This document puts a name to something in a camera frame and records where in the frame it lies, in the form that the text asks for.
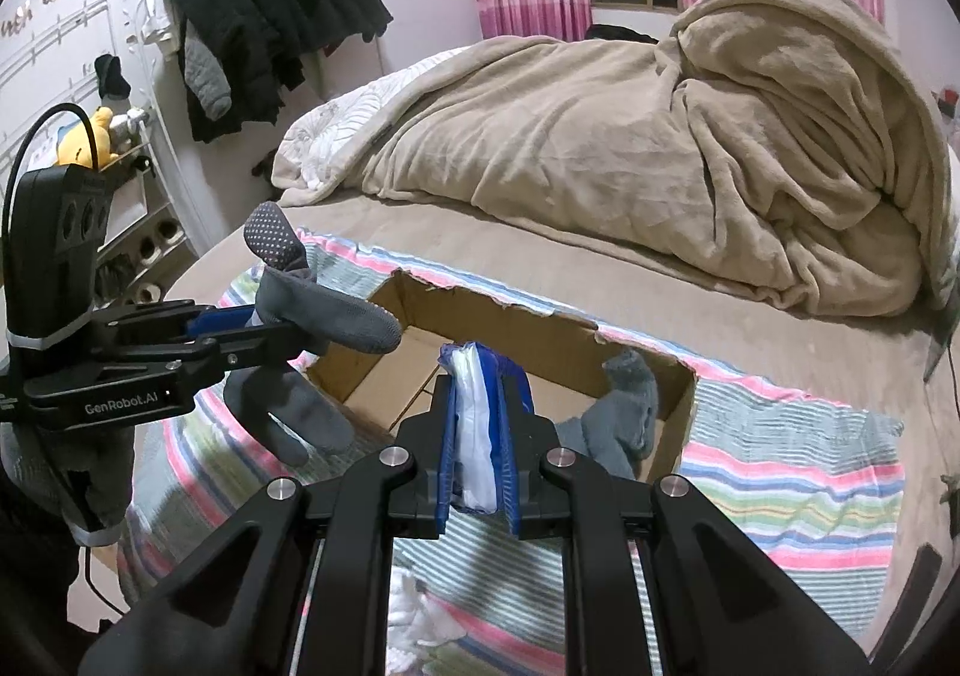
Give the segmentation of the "grey gloved left hand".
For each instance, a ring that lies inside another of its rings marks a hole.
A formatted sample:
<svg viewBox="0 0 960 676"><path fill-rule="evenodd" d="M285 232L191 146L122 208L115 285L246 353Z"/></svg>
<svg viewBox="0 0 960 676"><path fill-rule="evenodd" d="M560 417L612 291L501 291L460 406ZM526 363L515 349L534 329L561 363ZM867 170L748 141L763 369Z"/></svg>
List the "grey gloved left hand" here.
<svg viewBox="0 0 960 676"><path fill-rule="evenodd" d="M80 546L105 548L121 536L132 500L135 429L47 435L3 424L2 465L34 504L62 518Z"/></svg>

